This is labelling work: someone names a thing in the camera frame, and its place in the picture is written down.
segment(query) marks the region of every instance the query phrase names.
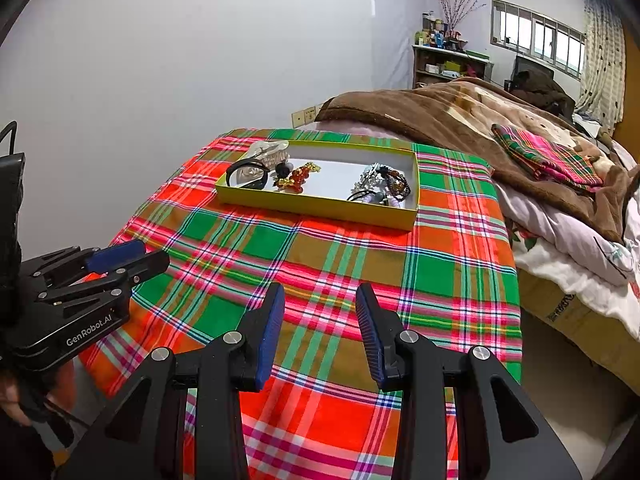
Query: fleece blanket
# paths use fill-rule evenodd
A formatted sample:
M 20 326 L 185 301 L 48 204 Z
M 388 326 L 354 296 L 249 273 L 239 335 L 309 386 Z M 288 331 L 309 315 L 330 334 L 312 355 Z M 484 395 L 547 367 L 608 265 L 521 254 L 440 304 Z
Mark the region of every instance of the fleece blanket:
M 416 142 L 484 158 L 492 177 L 539 202 L 577 218 L 604 239 L 622 243 L 623 206 L 638 186 L 640 167 L 610 168 L 591 196 L 527 174 L 492 138 L 494 123 L 516 126 L 551 142 L 574 146 L 577 131 L 563 120 L 476 78 L 460 78 L 416 90 L 348 92 L 330 99 L 318 121 L 359 121 Z

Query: floor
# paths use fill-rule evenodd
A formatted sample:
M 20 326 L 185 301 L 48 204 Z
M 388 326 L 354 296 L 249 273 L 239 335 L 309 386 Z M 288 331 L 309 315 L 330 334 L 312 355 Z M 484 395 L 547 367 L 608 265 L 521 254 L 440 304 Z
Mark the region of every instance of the floor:
M 590 480 L 612 430 L 636 397 L 619 379 L 593 365 L 564 336 L 526 312 L 522 313 L 522 334 L 522 385 L 571 454 L 582 478 Z M 74 414 L 91 422 L 104 397 L 78 360 L 76 379 L 78 404 Z M 47 445 L 51 449 L 60 447 L 46 430 Z

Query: bed sheet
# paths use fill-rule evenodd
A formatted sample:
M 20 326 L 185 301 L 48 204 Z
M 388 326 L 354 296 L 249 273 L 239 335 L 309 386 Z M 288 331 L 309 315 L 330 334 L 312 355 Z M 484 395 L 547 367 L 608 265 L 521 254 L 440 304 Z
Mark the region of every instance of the bed sheet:
M 220 204 L 214 183 L 259 139 L 376 143 L 414 150 L 420 205 L 414 230 L 304 218 Z M 183 165 L 115 242 L 168 251 L 167 272 L 135 288 L 131 320 L 82 362 L 112 396 L 158 346 L 200 348 L 233 330 L 266 287 L 281 282 L 285 319 L 272 377 L 241 394 L 252 478 L 388 478 L 401 397 L 369 376 L 353 299 L 371 282 L 383 307 L 437 345 L 489 347 L 519 380 L 522 354 L 513 255 L 489 169 L 478 158 L 394 139 L 295 130 L 235 130 Z M 188 399 L 185 472 L 193 472 Z M 457 476 L 455 410 L 447 405 L 448 478 Z

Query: patterned curtain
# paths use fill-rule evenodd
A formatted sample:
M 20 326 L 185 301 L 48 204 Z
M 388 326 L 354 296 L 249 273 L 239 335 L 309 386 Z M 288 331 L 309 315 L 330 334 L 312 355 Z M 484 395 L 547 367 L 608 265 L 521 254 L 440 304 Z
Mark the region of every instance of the patterned curtain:
M 622 120 L 625 97 L 625 35 L 607 0 L 584 0 L 587 23 L 584 70 L 576 110 L 587 112 L 613 132 Z

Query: silver screw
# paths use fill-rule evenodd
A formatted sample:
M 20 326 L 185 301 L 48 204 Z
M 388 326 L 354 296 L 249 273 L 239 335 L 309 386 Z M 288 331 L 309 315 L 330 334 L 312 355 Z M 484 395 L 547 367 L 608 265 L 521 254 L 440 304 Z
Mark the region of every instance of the silver screw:
M 405 343 L 415 343 L 418 341 L 418 335 L 413 330 L 403 330 L 400 333 L 400 339 Z
M 241 339 L 242 339 L 242 334 L 239 332 L 236 332 L 235 330 L 232 330 L 231 332 L 227 332 L 225 335 L 222 336 L 222 341 L 224 341 L 225 343 L 229 343 L 230 345 L 239 343 Z
M 153 352 L 151 352 L 151 358 L 154 361 L 164 361 L 169 357 L 169 351 L 167 348 L 161 347 L 156 348 Z
M 473 350 L 473 355 L 481 361 L 486 361 L 491 356 L 491 352 L 484 346 L 476 346 Z

